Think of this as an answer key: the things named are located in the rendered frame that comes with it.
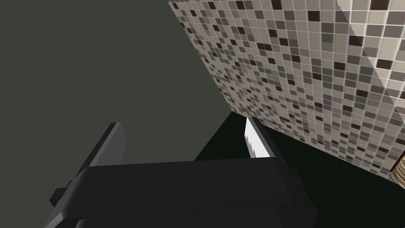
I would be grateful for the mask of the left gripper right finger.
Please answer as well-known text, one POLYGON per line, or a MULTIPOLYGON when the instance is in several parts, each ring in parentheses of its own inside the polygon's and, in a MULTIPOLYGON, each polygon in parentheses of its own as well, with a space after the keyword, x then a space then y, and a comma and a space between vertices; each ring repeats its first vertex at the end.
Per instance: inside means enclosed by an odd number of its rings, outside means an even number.
POLYGON ((282 153, 258 118, 246 118, 244 139, 251 158, 272 157, 280 160, 285 165, 287 164, 282 153))

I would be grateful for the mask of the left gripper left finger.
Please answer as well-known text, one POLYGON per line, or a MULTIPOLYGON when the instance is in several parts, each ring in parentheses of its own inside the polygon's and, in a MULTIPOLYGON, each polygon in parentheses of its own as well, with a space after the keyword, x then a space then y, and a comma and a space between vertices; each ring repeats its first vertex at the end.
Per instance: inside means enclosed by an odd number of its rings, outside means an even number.
POLYGON ((119 165, 127 139, 122 123, 111 123, 91 150, 77 174, 90 166, 119 165))

